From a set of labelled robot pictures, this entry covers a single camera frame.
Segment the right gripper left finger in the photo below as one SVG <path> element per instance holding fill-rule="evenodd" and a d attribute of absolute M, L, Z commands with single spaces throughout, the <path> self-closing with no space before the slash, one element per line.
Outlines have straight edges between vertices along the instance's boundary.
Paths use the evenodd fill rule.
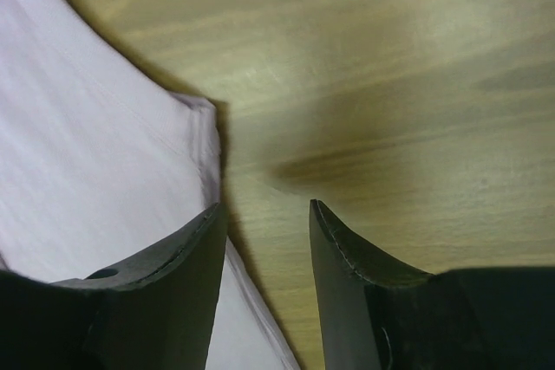
<path fill-rule="evenodd" d="M 90 301 L 79 344 L 54 369 L 203 369 L 226 240 L 214 204 L 168 237 L 85 279 L 57 283 Z"/>

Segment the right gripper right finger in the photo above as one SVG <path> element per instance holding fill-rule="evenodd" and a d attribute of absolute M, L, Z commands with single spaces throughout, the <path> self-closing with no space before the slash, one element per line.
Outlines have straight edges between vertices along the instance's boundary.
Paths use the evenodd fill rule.
<path fill-rule="evenodd" d="M 310 201 L 309 229 L 325 367 L 390 369 L 389 336 L 369 296 L 431 275 L 355 233 L 321 200 Z"/>

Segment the pink tank top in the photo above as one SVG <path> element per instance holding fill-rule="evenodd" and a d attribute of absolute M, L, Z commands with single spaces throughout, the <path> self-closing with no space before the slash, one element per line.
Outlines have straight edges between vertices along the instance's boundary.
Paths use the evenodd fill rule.
<path fill-rule="evenodd" d="M 173 94 L 66 0 L 1 0 L 1 366 L 54 369 L 79 344 L 85 279 L 220 200 L 210 101 Z M 297 360 L 227 235 L 203 369 Z"/>

